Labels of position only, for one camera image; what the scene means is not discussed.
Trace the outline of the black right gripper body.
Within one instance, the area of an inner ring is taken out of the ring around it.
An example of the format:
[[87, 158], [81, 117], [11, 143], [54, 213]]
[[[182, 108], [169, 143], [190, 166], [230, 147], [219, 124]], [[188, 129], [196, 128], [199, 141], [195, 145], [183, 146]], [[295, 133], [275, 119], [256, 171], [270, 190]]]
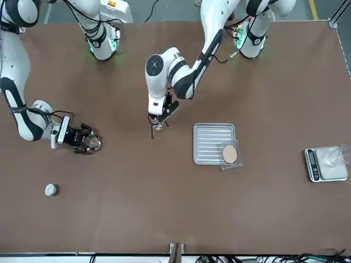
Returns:
[[65, 132], [64, 143], [74, 147], [82, 146], [83, 128], [73, 128], [71, 126], [68, 126]]

